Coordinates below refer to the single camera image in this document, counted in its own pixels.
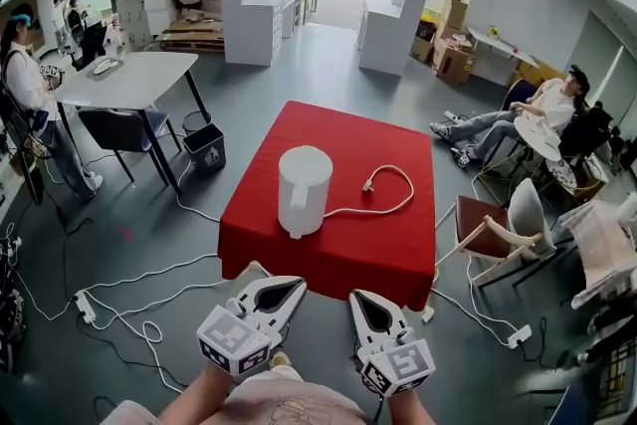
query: red tablecloth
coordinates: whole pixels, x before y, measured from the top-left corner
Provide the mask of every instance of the red tablecloth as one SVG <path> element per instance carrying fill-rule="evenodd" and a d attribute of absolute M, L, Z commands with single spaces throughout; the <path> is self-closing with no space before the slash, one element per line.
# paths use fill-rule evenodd
<path fill-rule="evenodd" d="M 338 214 L 317 232 L 290 238 L 277 218 L 279 159 L 313 145 L 332 160 L 325 212 L 340 207 L 389 209 L 409 194 L 403 177 L 382 170 L 374 191 L 362 186 L 377 167 L 401 168 L 415 189 L 403 209 L 383 216 Z M 275 275 L 301 276 L 319 294 L 346 300 L 352 289 L 378 293 L 420 311 L 434 277 L 435 211 L 428 135 L 348 113 L 288 102 L 221 217 L 223 277 L 236 278 L 253 260 Z"/>

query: trash bin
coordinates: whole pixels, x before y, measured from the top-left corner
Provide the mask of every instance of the trash bin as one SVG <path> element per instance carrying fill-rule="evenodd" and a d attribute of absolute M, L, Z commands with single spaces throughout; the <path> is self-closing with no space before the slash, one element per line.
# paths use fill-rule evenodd
<path fill-rule="evenodd" d="M 226 166 L 223 133 L 213 123 L 186 136 L 183 144 L 190 154 L 190 160 L 195 164 L 195 172 L 200 177 L 206 177 Z"/>

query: concrete floor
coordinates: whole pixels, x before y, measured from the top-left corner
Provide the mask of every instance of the concrete floor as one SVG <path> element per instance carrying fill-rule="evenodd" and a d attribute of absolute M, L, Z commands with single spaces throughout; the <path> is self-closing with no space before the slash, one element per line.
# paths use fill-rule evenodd
<path fill-rule="evenodd" d="M 402 78 L 360 70 L 356 61 L 355 33 L 327 26 L 303 27 L 293 40 L 284 42 L 280 56 L 268 69 L 226 65 L 219 56 L 200 56 L 193 75 L 214 122 L 226 134 L 228 164 L 208 180 L 192 174 L 185 176 L 182 201 L 218 217 L 287 100 L 336 108 L 427 132 L 428 122 L 441 119 L 445 109 L 468 115 L 484 112 L 498 107 L 505 93 L 498 86 L 480 81 L 460 87 L 445 85 L 429 68 L 412 59 Z M 195 109 L 185 80 L 164 95 L 157 106 L 170 112 L 175 126 L 180 125 L 183 117 Z M 84 161 L 105 154 L 77 121 L 73 131 Z M 185 152 L 175 155 L 170 137 L 161 143 L 179 175 L 188 156 Z M 473 173 L 459 169 L 448 147 L 439 140 L 433 140 L 433 158 L 436 214 L 440 217 L 457 194 L 473 195 Z M 79 204 L 66 186 L 53 185 L 47 178 L 47 188 L 72 226 L 85 217 L 95 220 L 68 241 L 67 279 L 71 292 L 216 251 L 218 226 L 180 209 L 149 157 L 127 154 L 125 160 L 135 183 L 129 183 L 115 158 L 95 163 L 91 169 L 105 177 L 105 184 L 98 197 L 86 206 Z M 482 198 L 487 200 L 486 192 Z M 9 221 L 17 221 L 27 203 L 23 189 L 2 228 Z M 48 198 L 40 207 L 31 206 L 18 232 L 24 240 L 19 271 L 40 308 L 49 315 L 56 314 L 65 304 L 64 236 Z M 453 221 L 449 221 L 438 232 L 440 254 L 446 253 L 452 243 Z M 462 257 L 448 260 L 436 287 L 470 307 L 466 265 Z M 215 305 L 223 305 L 248 278 L 256 276 L 249 274 L 241 282 L 212 290 L 189 291 L 165 306 L 132 317 L 131 322 L 138 327 L 144 320 L 159 324 L 164 336 L 157 347 L 161 363 L 181 380 L 191 381 L 205 363 L 197 345 L 196 328 Z M 220 261 L 206 259 L 168 275 L 98 290 L 96 297 L 123 311 L 171 296 L 188 284 L 220 280 Z M 526 344 L 529 355 L 536 355 L 540 348 L 538 323 L 546 317 L 544 361 L 553 364 L 565 349 L 576 347 L 583 340 L 591 309 L 574 312 L 569 306 L 559 305 L 582 286 L 583 272 L 575 256 L 553 264 L 516 291 L 504 281 L 477 292 L 477 302 L 484 313 L 508 319 L 517 327 L 531 325 L 533 337 Z M 48 322 L 23 294 L 28 330 L 17 372 L 0 377 L 0 407 L 15 423 L 95 423 L 93 401 L 99 395 L 115 402 L 132 399 L 154 413 L 175 397 L 161 384 L 155 369 L 127 367 L 108 346 L 80 335 L 75 307 L 60 319 Z M 580 370 L 553 372 L 539 368 L 537 363 L 526 363 L 519 349 L 502 347 L 449 303 L 432 296 L 429 304 L 436 314 L 427 325 L 422 324 L 419 314 L 406 311 L 406 315 L 417 334 L 427 338 L 437 365 L 436 373 L 418 391 L 439 424 L 543 423 L 544 406 L 554 399 L 517 395 L 531 388 L 565 387 L 581 375 Z M 98 322 L 104 324 L 107 319 L 108 315 L 99 311 Z M 501 324 L 494 328 L 503 338 L 511 334 Z M 115 342 L 127 359 L 152 363 L 145 342 L 119 322 L 106 331 L 90 332 Z M 346 304 L 308 293 L 291 324 L 286 352 L 306 380 L 342 392 L 371 416 L 377 398 L 364 388 L 348 361 L 352 346 Z M 104 416 L 108 405 L 101 401 L 99 411 Z M 389 423 L 386 407 L 380 423 Z"/>

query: white shirt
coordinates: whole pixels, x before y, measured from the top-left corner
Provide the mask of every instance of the white shirt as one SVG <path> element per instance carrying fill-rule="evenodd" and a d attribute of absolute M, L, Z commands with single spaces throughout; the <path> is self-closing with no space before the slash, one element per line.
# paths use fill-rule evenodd
<path fill-rule="evenodd" d="M 15 41 L 11 43 L 9 54 L 14 50 L 19 53 L 9 59 L 6 75 L 11 96 L 23 109 L 45 110 L 49 113 L 48 120 L 56 120 L 56 100 L 49 84 L 40 75 L 38 65 L 27 54 L 27 49 Z"/>
<path fill-rule="evenodd" d="M 538 118 L 537 115 L 528 111 L 525 111 L 524 115 L 535 122 L 543 121 L 548 127 L 561 133 L 575 113 L 573 98 L 566 96 L 561 91 L 564 87 L 562 79 L 547 80 L 540 87 L 542 93 L 532 105 L 542 110 L 545 118 Z"/>
<path fill-rule="evenodd" d="M 58 7 L 53 6 L 53 26 L 56 31 L 64 29 L 64 10 L 62 9 L 62 4 L 58 4 Z"/>

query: white electric kettle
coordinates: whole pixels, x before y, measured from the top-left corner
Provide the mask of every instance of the white electric kettle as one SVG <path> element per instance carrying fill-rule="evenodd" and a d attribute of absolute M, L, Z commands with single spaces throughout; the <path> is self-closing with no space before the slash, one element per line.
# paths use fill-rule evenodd
<path fill-rule="evenodd" d="M 317 231 L 322 224 L 333 165 L 329 156 L 310 145 L 295 147 L 279 160 L 279 223 L 293 239 Z"/>

